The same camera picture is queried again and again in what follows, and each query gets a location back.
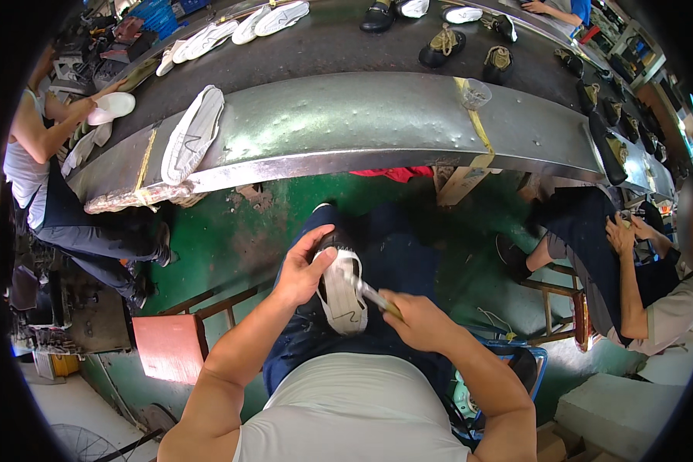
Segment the green floor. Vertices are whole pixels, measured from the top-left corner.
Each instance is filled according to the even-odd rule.
[[[210,194],[192,208],[166,209],[172,228],[171,247],[179,261],[166,268],[151,268],[151,279],[159,294],[151,297],[144,314],[171,307],[213,287],[222,292],[201,305],[224,299],[271,278],[277,271],[287,245],[317,204],[335,201],[344,214],[362,214],[385,201],[400,203],[425,245],[442,252],[436,280],[440,306],[452,319],[469,325],[487,325],[478,308],[489,310],[511,324],[522,338],[543,330],[542,298],[538,291],[511,282],[502,272],[494,249],[494,235],[501,231],[527,251],[534,239],[521,227],[527,205],[516,195],[520,174],[504,171],[487,177],[455,207],[435,206],[431,179],[415,178],[407,184],[385,177],[329,174],[278,180],[264,184],[265,201],[259,208],[233,190]],[[569,285],[569,276],[546,269],[535,279]],[[234,309],[242,319],[266,293]],[[571,304],[552,296],[558,317],[570,316]],[[205,334],[210,346],[226,330],[223,314],[206,319]],[[599,342],[590,352],[580,353],[572,339],[544,345],[550,358],[536,397],[537,419],[552,419],[557,399],[581,384],[590,374],[622,375],[640,360],[610,342]],[[107,353],[83,363],[83,373],[103,397],[119,404],[108,374],[131,411],[149,403],[160,403],[179,417],[191,386],[164,382],[144,375],[136,353]],[[242,419],[257,413],[267,400],[261,376],[246,389]]]

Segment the worker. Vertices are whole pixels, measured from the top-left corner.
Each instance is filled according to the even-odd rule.
[[[362,333],[340,336],[326,322],[314,293],[347,239],[334,238],[342,230],[336,208],[317,208],[272,292],[213,346],[182,418],[162,439],[159,462],[536,460],[526,389],[431,300],[437,251],[405,229],[386,231],[380,223],[390,210],[377,212],[360,222],[372,237],[355,271],[363,269],[365,280],[372,274],[376,287],[392,281],[424,294],[380,290],[403,320],[370,305]],[[324,247],[331,243],[338,250]],[[446,392],[452,364],[487,418],[474,454],[453,437],[437,394]],[[244,389],[260,370],[269,401],[242,424]]]
[[[680,251],[642,219],[624,221],[593,187],[557,189],[535,215],[531,221],[547,233],[531,254],[507,236],[496,238],[498,254],[517,282],[555,259],[569,259],[596,332],[647,356],[693,328],[693,174],[678,204]],[[635,236],[649,240],[658,261],[635,266]]]
[[[39,241],[70,256],[85,271],[116,289],[130,308],[140,309],[147,297],[143,279],[135,280],[119,259],[169,263],[169,228],[162,223],[157,239],[152,241],[130,231],[100,226],[95,216],[84,212],[55,156],[97,107],[95,101],[115,92],[124,80],[65,106],[38,89],[52,69],[53,55],[54,48],[48,45],[20,97],[10,125],[3,172],[12,182],[13,198],[27,213],[25,221]],[[56,124],[47,129],[42,116]]]
[[[591,0],[533,0],[522,3],[521,8],[550,16],[552,24],[570,37],[581,24],[588,25],[591,20]]]

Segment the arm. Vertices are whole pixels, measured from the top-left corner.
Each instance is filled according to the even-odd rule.
[[[408,346],[446,356],[485,414],[485,435],[468,462],[536,460],[536,410],[513,370],[425,296],[381,290],[403,315],[383,318]]]
[[[56,154],[77,125],[85,120],[87,115],[97,106],[94,101],[85,98],[81,105],[75,106],[67,118],[60,124],[47,129],[36,112],[33,98],[23,95],[18,104],[18,110],[10,125],[10,134],[23,146],[31,157],[38,163],[46,163]]]
[[[634,225],[634,233],[639,239],[649,239],[655,252],[660,258],[665,258],[667,251],[673,246],[673,242],[667,236],[660,234],[652,226],[647,225],[643,219],[632,215],[631,223]]]
[[[264,360],[296,308],[315,293],[321,274],[336,258],[326,249],[313,263],[306,255],[333,225],[307,233],[287,252],[272,293],[213,346],[179,423],[159,446],[159,461],[231,460],[239,440],[244,387]]]
[[[98,93],[95,93],[93,96],[90,97],[90,99],[93,101],[97,101],[98,98],[100,98],[101,96],[105,96],[105,95],[108,95],[109,93],[116,92],[118,90],[118,87],[123,85],[125,82],[126,82],[126,79],[123,79],[123,80],[116,82],[115,84],[109,85],[108,87],[104,88],[103,90],[99,91]],[[83,103],[81,103],[81,101],[82,100],[77,100],[77,101],[74,101],[74,103],[71,103],[68,105],[62,104],[53,95],[53,93],[47,93],[46,94],[46,118],[51,119],[51,120],[56,121],[56,122],[64,122],[67,119],[67,117],[69,117],[73,112],[77,111],[77,108],[79,107],[78,104],[83,104]]]
[[[648,337],[649,328],[634,271],[634,228],[624,226],[619,212],[616,212],[616,223],[606,217],[606,237],[619,254],[621,264],[621,335],[643,339]]]
[[[555,7],[546,5],[545,3],[539,2],[539,0],[534,0],[533,2],[528,2],[523,5],[521,5],[521,8],[526,10],[529,13],[535,13],[535,14],[548,14],[550,16],[554,16],[555,18],[559,19],[560,21],[566,22],[568,24],[572,24],[575,27],[578,27],[580,24],[582,24],[582,19],[580,16],[573,14],[573,13],[563,13],[560,10],[557,10]]]

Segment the white tank top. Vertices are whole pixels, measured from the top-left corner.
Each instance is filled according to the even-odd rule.
[[[39,91],[38,97],[29,89],[24,89],[34,101],[36,111],[44,116],[45,95]],[[8,143],[5,148],[5,161],[3,161],[3,173],[8,181],[13,182],[13,197],[20,208],[26,208],[33,199],[31,208],[28,209],[28,226],[36,229],[44,222],[46,210],[46,186],[49,184],[49,163],[34,161],[31,154],[21,146],[18,141]]]
[[[241,425],[233,462],[465,462],[468,454],[414,365],[331,353],[298,366]]]

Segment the chair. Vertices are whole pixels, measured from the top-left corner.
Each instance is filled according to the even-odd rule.
[[[190,313],[194,305],[218,293],[211,289],[153,316],[131,319],[144,374],[171,382],[195,384],[208,356],[203,319],[225,311],[228,328],[232,329],[236,325],[233,306],[261,289],[261,286],[253,287]]]
[[[564,340],[565,338],[575,337],[575,343],[582,353],[589,351],[598,340],[600,340],[601,335],[593,329],[593,324],[591,323],[591,318],[588,316],[588,303],[585,301],[585,294],[582,289],[578,288],[577,274],[573,268],[568,266],[562,266],[560,264],[553,264],[551,269],[558,272],[572,276],[573,287],[565,287],[563,285],[549,284],[547,282],[539,282],[532,280],[525,280],[521,282],[524,287],[536,289],[542,291],[542,299],[544,300],[544,314],[546,321],[545,333],[541,336],[529,338],[529,345],[541,345],[548,341]],[[573,316],[567,318],[562,318],[559,320],[561,324],[558,328],[553,330],[552,321],[552,307],[549,302],[549,294],[556,293],[557,295],[568,296],[573,301]]]

